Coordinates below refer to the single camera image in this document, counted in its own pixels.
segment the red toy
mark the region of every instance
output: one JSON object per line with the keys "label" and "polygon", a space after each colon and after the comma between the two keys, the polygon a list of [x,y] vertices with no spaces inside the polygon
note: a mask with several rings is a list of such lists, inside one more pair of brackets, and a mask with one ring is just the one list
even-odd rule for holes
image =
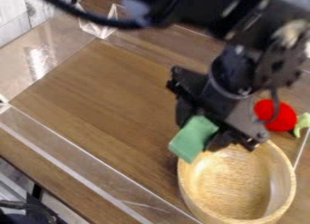
{"label": "red toy", "polygon": [[[261,121],[272,120],[276,112],[275,102],[272,100],[260,101],[256,104],[255,110]],[[277,119],[265,126],[271,131],[292,131],[297,122],[299,118],[296,111],[285,102],[283,102]]]}

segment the green sponge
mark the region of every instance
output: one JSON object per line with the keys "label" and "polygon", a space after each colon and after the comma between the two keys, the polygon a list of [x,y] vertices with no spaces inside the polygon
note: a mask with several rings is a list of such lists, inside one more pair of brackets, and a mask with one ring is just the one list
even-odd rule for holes
{"label": "green sponge", "polygon": [[304,115],[299,116],[299,123],[295,129],[295,135],[297,138],[301,138],[301,130],[304,128],[310,128],[310,113],[305,113]]}
{"label": "green sponge", "polygon": [[218,129],[205,116],[194,116],[172,140],[170,151],[188,163],[193,163]]}

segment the bowl rim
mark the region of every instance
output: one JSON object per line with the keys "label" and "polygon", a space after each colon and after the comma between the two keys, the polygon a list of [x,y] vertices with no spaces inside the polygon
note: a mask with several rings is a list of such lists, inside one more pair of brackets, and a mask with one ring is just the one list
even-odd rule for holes
{"label": "bowl rim", "polygon": [[[213,211],[209,208],[202,209],[202,207],[196,202],[192,202],[193,205],[202,211],[202,213],[206,213],[212,218],[218,219],[224,223],[228,223],[228,224],[263,224],[263,223],[271,223],[273,221],[277,221],[279,219],[281,219],[281,217],[284,216],[284,214],[289,210],[292,203],[295,201],[296,191],[297,191],[297,179],[296,179],[296,171],[295,171],[295,168],[292,166],[292,161],[289,160],[288,155],[285,154],[284,150],[277,146],[277,144],[275,142],[268,141],[265,144],[271,145],[268,147],[272,147],[276,150],[276,152],[280,154],[280,156],[284,159],[285,164],[288,166],[287,168],[288,168],[289,174],[291,174],[291,194],[289,194],[288,199],[284,202],[283,206],[272,214],[263,217],[261,219],[232,219],[228,216],[217,213],[216,211]],[[184,200],[188,204],[188,200],[190,200],[190,196],[189,196],[188,191],[186,191],[185,186],[184,186],[184,184],[185,184],[184,179],[180,176],[181,165],[184,163],[186,163],[186,162],[182,159],[180,159],[180,161],[178,161],[178,183],[180,183],[182,197],[184,197]]]}

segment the wooden bowl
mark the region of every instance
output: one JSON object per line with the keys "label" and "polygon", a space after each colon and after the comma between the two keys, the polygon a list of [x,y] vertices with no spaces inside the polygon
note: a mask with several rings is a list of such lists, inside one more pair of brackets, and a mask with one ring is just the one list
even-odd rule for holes
{"label": "wooden bowl", "polygon": [[269,141],[255,152],[240,145],[178,162],[180,188],[204,223],[277,223],[296,195],[292,163]]}

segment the wooden table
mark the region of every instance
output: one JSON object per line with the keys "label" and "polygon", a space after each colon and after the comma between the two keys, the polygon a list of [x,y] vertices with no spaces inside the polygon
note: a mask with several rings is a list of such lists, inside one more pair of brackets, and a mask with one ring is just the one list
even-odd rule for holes
{"label": "wooden table", "polygon": [[[100,0],[89,1],[97,5]],[[213,40],[206,44],[213,49],[222,48]],[[154,49],[154,55],[164,50]],[[205,52],[208,62],[214,53]],[[165,89],[170,72],[168,64],[153,59],[97,39],[11,104],[189,212],[178,191],[177,158],[168,151],[169,141],[178,132],[176,97]],[[307,74],[296,88],[283,92],[283,100],[299,113],[309,111],[309,86],[310,74]],[[273,141],[295,161],[299,141],[288,133],[275,134]],[[0,155],[93,223],[104,220],[105,223],[138,223],[5,131],[0,131]],[[71,155],[59,157],[66,161]],[[310,148],[297,170],[297,198],[281,224],[309,223],[309,162]]]}

